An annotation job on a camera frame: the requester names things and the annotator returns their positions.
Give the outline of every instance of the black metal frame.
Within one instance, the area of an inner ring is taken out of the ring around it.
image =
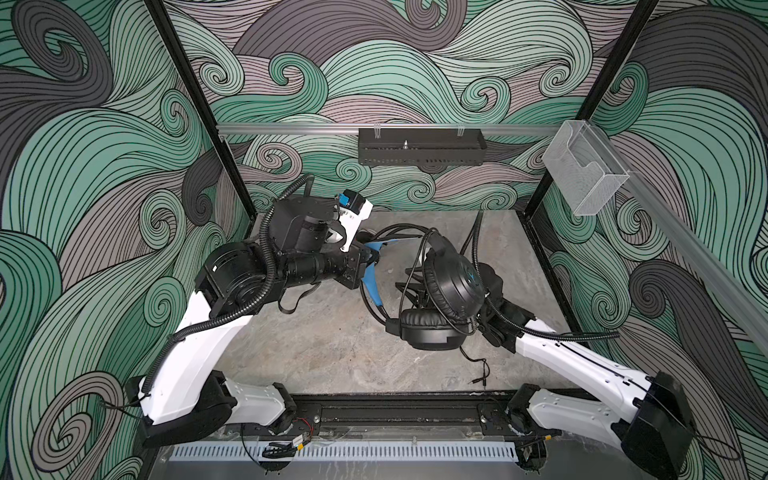
[[[558,278],[554,274],[552,265],[549,263],[547,253],[544,252],[544,247],[541,245],[541,241],[538,238],[536,229],[533,227],[533,223],[525,217],[523,212],[518,212],[518,218],[520,219],[520,223],[522,224],[523,230],[525,231],[525,236],[528,237],[528,241],[531,242],[531,246],[533,247],[533,251],[536,254],[536,258],[541,264],[541,269],[544,271],[544,276],[547,277],[547,282],[552,288],[554,299],[558,302],[560,310],[563,312],[563,316],[565,317],[565,322],[568,324],[568,328],[570,328],[572,332],[581,332],[581,325],[579,325],[578,320],[576,320],[576,314],[571,308],[571,303],[568,302],[568,298],[565,296],[565,292],[560,286]]]
[[[203,126],[210,137],[210,141],[216,149],[219,160],[221,160],[224,170],[227,171],[227,175],[237,192],[237,196],[243,203],[243,208],[245,208],[245,211],[250,218],[250,224],[247,230],[248,235],[253,229],[253,225],[256,223],[258,212],[253,205],[253,201],[250,199],[245,182],[240,176],[240,172],[237,170],[237,163],[232,156],[232,151],[219,137],[214,113],[210,109],[208,101],[205,99],[203,88],[197,81],[197,77],[195,77],[194,71],[192,70],[192,64],[187,57],[187,53],[184,51],[184,47],[181,45],[181,40],[176,33],[176,29],[171,23],[168,10],[166,10],[163,0],[144,0],[144,3],[147,5],[147,10],[149,10],[150,15],[152,16],[157,31],[160,32],[160,36],[163,38],[163,43],[168,50],[170,59],[173,61],[174,65],[176,65],[181,81],[184,83],[184,87],[190,95],[192,105],[194,105],[195,110],[197,110],[197,114],[200,115],[200,120],[203,122]]]
[[[608,55],[605,65],[600,70],[598,78],[592,84],[587,97],[584,99],[584,103],[581,104],[581,108],[576,114],[575,120],[589,120],[598,109],[598,105],[603,99],[603,96],[608,92],[608,89],[614,82],[614,79],[621,71],[625,61],[632,52],[635,42],[640,37],[640,33],[645,28],[645,24],[653,14],[656,5],[659,0],[639,0],[637,6],[632,11],[632,15],[627,20],[627,24],[624,26],[624,30],[614,43],[614,47],[611,49],[611,53]],[[547,277],[549,286],[552,288],[555,300],[557,300],[560,309],[565,316],[565,321],[573,332],[580,332],[581,326],[576,320],[576,315],[571,308],[568,298],[554,274],[552,265],[549,263],[544,247],[541,245],[541,241],[536,234],[536,229],[532,224],[533,216],[541,206],[541,202],[544,200],[544,196],[549,192],[549,187],[552,185],[552,176],[549,172],[545,172],[541,181],[538,183],[536,190],[528,204],[525,206],[525,210],[518,212],[518,218],[525,230],[525,235],[528,237],[528,241],[531,242],[533,250],[536,253],[538,262],[541,264],[541,268],[544,271],[544,275]]]
[[[505,441],[527,442],[535,435],[518,435],[511,430],[505,409],[517,390],[488,392],[394,392],[345,393],[334,395],[291,395],[296,403],[296,417],[306,419],[321,438],[333,439],[359,427],[466,427],[474,433],[501,436]],[[552,389],[562,396],[595,398],[583,389]],[[229,425],[240,432],[238,424]],[[242,425],[245,436],[292,439],[309,431],[303,422],[295,422],[282,436],[254,423]]]
[[[611,53],[608,55],[605,65],[600,70],[598,78],[592,84],[584,103],[576,114],[575,120],[589,120],[598,109],[598,105],[603,100],[603,96],[608,92],[608,88],[614,83],[616,75],[619,74],[624,66],[627,57],[632,52],[635,42],[640,37],[640,33],[648,23],[651,14],[653,14],[659,0],[640,0],[632,11],[632,15],[627,20],[624,30],[621,31],[619,38],[616,39]],[[544,195],[549,191],[552,185],[552,176],[545,172],[541,181],[538,183],[528,204],[525,206],[525,218],[530,219],[536,213]]]

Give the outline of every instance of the wall mural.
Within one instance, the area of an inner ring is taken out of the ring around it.
[[[634,3],[166,0],[219,122],[464,124],[574,118]],[[382,210],[523,208],[549,140],[487,140],[482,166],[420,170],[360,166],[353,136],[228,138],[259,208],[302,172]]]
[[[0,3],[2,478],[141,470],[101,402],[248,221],[179,84],[143,0]]]
[[[658,15],[595,120],[768,310],[766,13],[765,2],[734,0]],[[743,453],[730,462],[694,445],[682,476],[765,479],[768,360],[740,319],[720,308],[627,191],[596,217],[574,217],[556,187],[543,205],[535,227],[578,322],[621,331],[619,340],[593,348],[673,373],[700,432]]]

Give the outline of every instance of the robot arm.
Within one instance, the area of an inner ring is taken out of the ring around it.
[[[144,412],[139,428],[145,447],[202,439],[227,423],[258,423],[276,434],[290,427],[296,406],[282,385],[245,386],[213,368],[237,332],[263,304],[279,302],[286,288],[334,279],[354,290],[363,281],[366,269],[372,276],[378,249],[354,240],[360,222],[371,209],[369,201],[351,190],[340,195],[337,204],[308,196],[276,202],[269,235],[277,274],[263,302],[247,315],[190,334],[177,343],[165,357],[147,395],[139,393],[145,377],[129,380],[127,396],[139,402]],[[485,299],[485,303],[498,305],[492,312],[483,306],[478,315],[479,330],[492,345],[504,346],[550,367],[598,399],[557,396],[537,386],[525,386],[508,407],[510,420],[520,435],[530,435],[542,428],[574,432],[621,448],[633,462],[657,477],[676,476],[693,429],[690,409],[678,382],[662,372],[652,379],[645,372],[622,366],[576,342],[565,342],[552,335],[553,339],[537,336],[536,332],[551,334],[554,330],[504,300],[501,279],[492,268],[482,263],[476,263],[476,268],[468,265],[444,237],[435,235],[429,242],[441,247],[426,256],[427,265],[432,266],[429,273],[433,278],[443,276],[451,280],[441,282],[438,278],[432,289],[459,284],[468,285],[462,287],[468,291],[478,289],[480,283],[474,272],[482,276],[488,295],[494,299]],[[190,298],[177,331],[248,305],[266,277],[264,264],[257,244],[229,243],[212,252],[198,275],[196,293]],[[373,278],[366,279],[366,285],[375,283]],[[479,296],[464,294],[461,289],[443,292],[441,303],[452,306],[454,314],[460,311],[466,312],[465,317],[474,316],[484,304],[481,291]],[[432,302],[438,293],[427,289],[423,294],[426,302]],[[424,322],[408,325],[419,333],[419,341],[408,336],[412,332],[405,324],[399,325],[400,338],[416,348],[438,349],[429,342],[451,346],[445,339],[438,341],[422,335],[423,331],[433,335],[437,330],[432,323],[440,324],[441,316],[445,316],[441,310],[436,312],[431,303],[424,310],[429,321],[427,327]],[[446,322],[452,327],[443,329],[446,335],[469,334],[462,333],[448,319]]]

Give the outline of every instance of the white vent grille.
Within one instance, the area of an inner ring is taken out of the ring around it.
[[[268,442],[245,442],[250,454],[259,461]],[[423,462],[429,460],[454,462],[517,462],[515,445],[511,442],[408,442],[408,441],[315,441],[286,460],[304,462]],[[242,442],[192,442],[177,445],[171,462],[237,462],[250,458]]]

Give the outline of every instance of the red wire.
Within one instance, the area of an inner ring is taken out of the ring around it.
[[[299,418],[297,418],[296,420],[301,420],[302,422],[306,423],[306,426],[308,426],[308,427],[310,428],[310,437],[311,437],[311,436],[312,436],[312,435],[315,433],[315,429],[314,429],[314,427],[312,427],[312,426],[310,425],[310,423],[309,423],[309,422],[307,422],[307,420],[306,420],[305,418],[299,417]]]

